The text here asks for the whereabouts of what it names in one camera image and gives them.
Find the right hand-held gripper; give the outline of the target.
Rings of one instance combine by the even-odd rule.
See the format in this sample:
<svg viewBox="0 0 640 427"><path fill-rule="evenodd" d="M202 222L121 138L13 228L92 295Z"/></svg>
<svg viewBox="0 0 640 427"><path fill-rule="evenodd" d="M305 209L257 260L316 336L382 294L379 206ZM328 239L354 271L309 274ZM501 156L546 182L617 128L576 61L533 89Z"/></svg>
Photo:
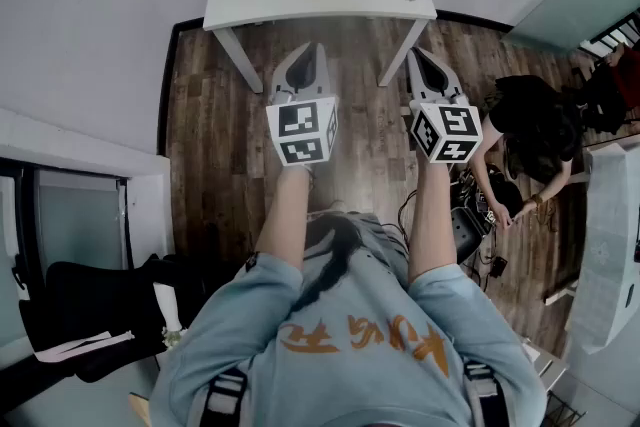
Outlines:
<svg viewBox="0 0 640 427"><path fill-rule="evenodd" d="M410 133L429 163L467 163L483 140L479 111L461 94L453 69L420 47L407 53L408 87L415 100ZM452 96L427 102L429 91Z"/></svg>

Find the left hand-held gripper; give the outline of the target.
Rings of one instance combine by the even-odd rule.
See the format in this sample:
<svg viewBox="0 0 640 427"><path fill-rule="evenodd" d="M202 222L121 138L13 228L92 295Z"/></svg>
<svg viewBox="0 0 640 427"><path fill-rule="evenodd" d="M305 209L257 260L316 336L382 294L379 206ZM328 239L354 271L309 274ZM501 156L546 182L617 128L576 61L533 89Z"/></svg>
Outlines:
<svg viewBox="0 0 640 427"><path fill-rule="evenodd" d="M338 130L339 100L324 46L307 42L292 51L276 67L272 88L266 113L282 165L327 162Z"/></svg>

